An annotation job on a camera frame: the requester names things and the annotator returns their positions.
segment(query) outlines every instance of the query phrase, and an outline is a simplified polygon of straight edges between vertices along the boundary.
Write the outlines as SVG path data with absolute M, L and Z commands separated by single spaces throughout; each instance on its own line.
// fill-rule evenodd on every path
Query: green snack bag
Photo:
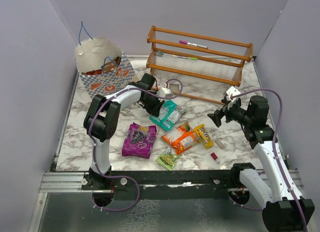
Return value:
M 150 120 L 165 131 L 170 131 L 185 111 L 172 100 L 167 100 L 161 106 L 159 117 L 150 116 Z
M 179 155 L 172 154 L 171 148 L 168 147 L 164 153 L 159 155 L 156 162 L 171 171 L 175 167 L 178 158 Z

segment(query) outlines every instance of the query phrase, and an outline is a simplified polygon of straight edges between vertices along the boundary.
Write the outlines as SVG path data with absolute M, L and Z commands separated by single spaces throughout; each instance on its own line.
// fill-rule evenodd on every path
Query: yellow candy package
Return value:
M 213 141 L 206 131 L 204 124 L 199 125 L 193 131 L 196 133 L 198 139 L 204 144 L 205 148 L 210 148 L 214 145 Z

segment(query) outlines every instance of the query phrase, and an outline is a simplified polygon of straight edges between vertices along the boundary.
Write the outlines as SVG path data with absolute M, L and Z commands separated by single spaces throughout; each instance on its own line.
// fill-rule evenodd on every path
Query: snack package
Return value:
M 192 131 L 188 122 L 162 136 L 163 140 L 175 148 L 176 154 L 182 154 L 198 143 L 196 133 Z
M 172 154 L 170 147 L 168 147 L 166 151 L 160 154 L 155 161 L 161 166 L 165 167 L 167 170 L 171 171 L 175 167 L 178 158 L 179 155 Z
M 117 68 L 117 65 L 119 65 L 120 62 L 121 62 L 121 57 L 116 57 L 115 59 L 112 60 L 112 62 L 106 63 L 104 65 L 103 73 L 105 74 L 105 73 L 113 71 L 114 69 Z M 101 69 L 99 69 L 99 70 L 82 73 L 82 75 L 101 75 L 102 68 L 103 68 L 103 65 L 101 66 Z
M 159 117 L 150 116 L 150 120 L 165 131 L 170 131 L 185 111 L 172 100 L 167 100 L 161 106 Z
M 143 127 L 136 123 L 131 124 L 128 136 L 123 143 L 122 156 L 150 158 L 156 134 L 156 126 Z
M 205 148 L 210 148 L 214 145 L 210 136 L 208 135 L 205 125 L 201 124 L 194 129 L 194 132 L 198 136 L 198 139 L 204 144 Z

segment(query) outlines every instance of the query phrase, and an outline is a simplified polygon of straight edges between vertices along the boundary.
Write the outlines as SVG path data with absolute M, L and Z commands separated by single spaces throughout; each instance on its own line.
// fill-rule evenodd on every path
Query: pen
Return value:
M 184 58 L 184 59 L 190 59 L 190 60 L 198 60 L 198 58 L 190 58 L 190 57 L 183 57 L 183 56 L 177 56 L 177 55 L 171 55 L 171 56 L 173 56 L 173 57 L 175 57 L 175 58 Z
M 181 44 L 186 44 L 186 45 L 192 45 L 192 46 L 196 46 L 196 47 L 199 47 L 199 48 L 206 48 L 206 49 L 208 49 L 207 46 L 199 45 L 199 44 L 195 44 L 195 43 L 188 43 L 188 42 L 183 41 L 183 40 L 179 40 L 179 43 L 181 43 Z
M 218 158 L 218 156 L 217 156 L 215 153 L 212 153 L 212 154 L 211 154 L 211 157 L 215 160 L 215 162 L 216 162 L 217 164 L 220 164 L 220 159 Z

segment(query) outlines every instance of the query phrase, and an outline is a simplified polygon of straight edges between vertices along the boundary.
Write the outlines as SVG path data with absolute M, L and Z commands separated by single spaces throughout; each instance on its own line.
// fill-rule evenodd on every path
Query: blue checkered bag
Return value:
M 91 98 L 96 94 L 103 96 L 113 94 L 123 89 L 135 76 L 135 71 L 125 53 L 107 37 L 86 39 L 80 42 L 82 28 L 88 34 L 81 22 L 79 44 L 74 50 L 76 67 L 81 80 Z M 113 71 L 101 75 L 83 75 L 83 73 L 101 69 L 105 63 L 121 57 L 121 62 Z

